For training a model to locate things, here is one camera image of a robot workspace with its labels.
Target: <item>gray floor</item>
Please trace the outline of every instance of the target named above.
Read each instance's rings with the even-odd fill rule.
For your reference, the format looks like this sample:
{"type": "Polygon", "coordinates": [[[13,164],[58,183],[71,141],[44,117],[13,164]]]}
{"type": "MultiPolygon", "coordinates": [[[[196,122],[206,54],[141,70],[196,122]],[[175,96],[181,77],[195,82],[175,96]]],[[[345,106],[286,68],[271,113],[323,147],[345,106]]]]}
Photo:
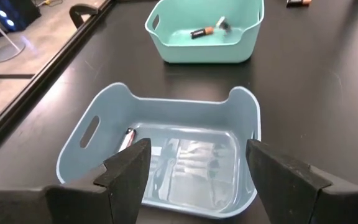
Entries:
{"type": "MultiPolygon", "coordinates": [[[[76,31],[69,8],[77,3],[100,6],[104,0],[64,0],[54,7],[42,6],[42,16],[25,31],[8,34],[12,40],[23,41],[24,51],[17,57],[0,63],[0,74],[37,73],[76,31]]],[[[1,37],[0,47],[8,44],[1,37]]],[[[28,84],[29,80],[0,80],[0,111],[28,84]]]]}

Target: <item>blue light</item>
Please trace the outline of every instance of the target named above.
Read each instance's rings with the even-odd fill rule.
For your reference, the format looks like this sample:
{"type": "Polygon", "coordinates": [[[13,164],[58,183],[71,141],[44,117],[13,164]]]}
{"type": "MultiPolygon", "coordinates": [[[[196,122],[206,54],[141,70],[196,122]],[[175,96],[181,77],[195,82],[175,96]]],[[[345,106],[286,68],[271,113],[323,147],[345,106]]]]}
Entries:
{"type": "Polygon", "coordinates": [[[10,20],[10,19],[8,19],[8,20],[6,21],[6,23],[7,23],[8,25],[10,25],[10,26],[14,26],[14,25],[15,25],[15,23],[13,23],[13,21],[10,20]]]}
{"type": "Polygon", "coordinates": [[[6,17],[6,13],[4,11],[0,10],[0,16],[6,17]]]}

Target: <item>bin handle cutout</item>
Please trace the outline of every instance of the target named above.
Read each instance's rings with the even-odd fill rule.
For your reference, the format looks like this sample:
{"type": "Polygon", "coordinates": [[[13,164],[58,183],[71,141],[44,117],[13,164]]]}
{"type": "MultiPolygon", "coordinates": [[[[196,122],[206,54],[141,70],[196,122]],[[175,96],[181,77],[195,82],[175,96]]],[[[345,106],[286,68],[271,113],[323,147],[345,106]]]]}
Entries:
{"type": "Polygon", "coordinates": [[[156,15],[152,23],[153,30],[156,30],[159,24],[160,24],[160,16],[156,15]]]}
{"type": "Polygon", "coordinates": [[[100,123],[100,118],[99,116],[94,116],[91,120],[91,122],[89,123],[88,127],[86,128],[84,135],[82,135],[82,138],[80,140],[80,147],[82,149],[86,148],[88,146],[88,144],[90,143],[93,135],[96,132],[96,129],[98,128],[100,123]]]}

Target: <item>duracell battery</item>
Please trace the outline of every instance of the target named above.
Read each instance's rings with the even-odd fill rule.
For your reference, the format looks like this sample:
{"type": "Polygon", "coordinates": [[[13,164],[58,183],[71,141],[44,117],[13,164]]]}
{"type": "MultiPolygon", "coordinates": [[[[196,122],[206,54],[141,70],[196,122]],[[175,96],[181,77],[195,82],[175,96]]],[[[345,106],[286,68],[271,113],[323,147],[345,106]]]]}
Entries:
{"type": "Polygon", "coordinates": [[[311,0],[287,0],[287,7],[308,7],[311,0]]]}
{"type": "Polygon", "coordinates": [[[214,33],[214,28],[213,27],[206,27],[204,29],[199,29],[199,30],[193,31],[190,34],[191,34],[191,38],[195,39],[195,38],[203,37],[205,35],[210,35],[210,34],[213,34],[213,33],[214,33]]]}

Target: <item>light blue plastic bin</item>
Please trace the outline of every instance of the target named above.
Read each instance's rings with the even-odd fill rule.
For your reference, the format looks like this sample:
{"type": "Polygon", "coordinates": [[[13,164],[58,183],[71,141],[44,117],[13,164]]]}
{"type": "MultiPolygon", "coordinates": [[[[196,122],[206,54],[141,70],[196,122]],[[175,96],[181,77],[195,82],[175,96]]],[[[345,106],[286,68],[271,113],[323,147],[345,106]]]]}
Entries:
{"type": "Polygon", "coordinates": [[[263,0],[161,0],[145,28],[166,62],[239,63],[254,51],[263,18],[263,0]],[[231,33],[215,29],[212,35],[191,39],[190,32],[214,27],[221,16],[232,26],[231,33]]]}
{"type": "Polygon", "coordinates": [[[139,98],[122,83],[100,92],[60,152],[61,183],[81,178],[118,152],[128,127],[150,138],[144,205],[208,218],[244,211],[257,191],[246,161],[248,139],[260,140],[260,111],[243,87],[223,102],[139,98]],[[80,142],[99,118],[88,145],[80,142]]]}

